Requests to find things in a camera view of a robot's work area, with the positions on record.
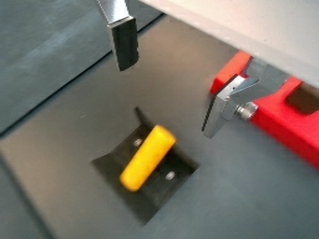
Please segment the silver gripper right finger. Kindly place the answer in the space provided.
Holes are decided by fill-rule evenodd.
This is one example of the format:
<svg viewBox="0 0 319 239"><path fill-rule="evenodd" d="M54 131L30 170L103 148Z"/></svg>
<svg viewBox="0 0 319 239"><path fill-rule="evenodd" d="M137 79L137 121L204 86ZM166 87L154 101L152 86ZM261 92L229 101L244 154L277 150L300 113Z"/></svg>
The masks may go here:
<svg viewBox="0 0 319 239"><path fill-rule="evenodd" d="M216 91L204 118L201 131L212 138L234 114L248 118L256 110L253 100L276 92L289 75L252 57L244 67L245 77L234 74Z"/></svg>

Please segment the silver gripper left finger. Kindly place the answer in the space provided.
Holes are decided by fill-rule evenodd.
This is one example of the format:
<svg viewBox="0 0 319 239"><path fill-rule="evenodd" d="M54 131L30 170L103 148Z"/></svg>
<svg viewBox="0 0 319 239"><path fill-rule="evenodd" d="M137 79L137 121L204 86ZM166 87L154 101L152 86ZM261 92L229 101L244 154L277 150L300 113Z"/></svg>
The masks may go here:
<svg viewBox="0 0 319 239"><path fill-rule="evenodd" d="M138 60L135 19L129 15L123 0L95 0L95 3L105 20L117 67L123 71Z"/></svg>

